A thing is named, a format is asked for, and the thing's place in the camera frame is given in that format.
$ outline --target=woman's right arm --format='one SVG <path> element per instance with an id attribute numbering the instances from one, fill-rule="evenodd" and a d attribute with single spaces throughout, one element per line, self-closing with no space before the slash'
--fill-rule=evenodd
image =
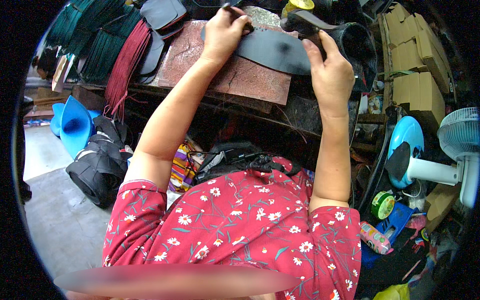
<path id="1" fill-rule="evenodd" d="M 335 41 L 324 31 L 319 37 L 327 54 L 325 60 L 314 43 L 303 40 L 323 128 L 309 212 L 322 206 L 348 207 L 350 196 L 348 99 L 355 77 Z"/>

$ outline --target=woman's left hand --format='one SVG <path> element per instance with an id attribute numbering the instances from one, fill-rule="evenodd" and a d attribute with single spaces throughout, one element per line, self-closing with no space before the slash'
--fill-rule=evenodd
<path id="1" fill-rule="evenodd" d="M 205 47 L 202 53 L 204 59 L 223 65 L 237 48 L 249 19 L 241 9 L 232 9 L 242 16 L 232 22 L 232 14 L 221 8 L 205 25 Z"/>

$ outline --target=woman's left arm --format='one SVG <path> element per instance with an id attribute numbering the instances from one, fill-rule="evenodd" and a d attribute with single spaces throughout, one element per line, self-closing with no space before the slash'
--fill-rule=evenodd
<path id="1" fill-rule="evenodd" d="M 245 13 L 232 22 L 220 9 L 205 26 L 205 47 L 199 60 L 185 73 L 157 107 L 142 133 L 125 181 L 146 179 L 166 191 L 172 161 L 207 87 L 222 68 L 241 38 L 248 22 Z"/>

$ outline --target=concrete floor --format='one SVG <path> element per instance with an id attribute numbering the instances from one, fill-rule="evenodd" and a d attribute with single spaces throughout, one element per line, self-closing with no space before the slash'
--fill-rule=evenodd
<path id="1" fill-rule="evenodd" d="M 65 172 L 72 158 L 48 126 L 25 129 L 25 204 L 31 238 L 52 278 L 100 267 L 111 211 L 88 200 Z"/>

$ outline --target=fan stand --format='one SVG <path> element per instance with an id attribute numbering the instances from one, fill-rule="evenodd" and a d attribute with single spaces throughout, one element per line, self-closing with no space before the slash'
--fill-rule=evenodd
<path id="1" fill-rule="evenodd" d="M 462 182 L 460 201 L 465 206 L 473 207 L 477 195 L 479 162 L 478 155 L 466 156 L 465 161 L 458 161 L 455 168 L 410 157 L 407 178 L 408 180 L 421 179 L 448 185 L 456 185 Z"/>

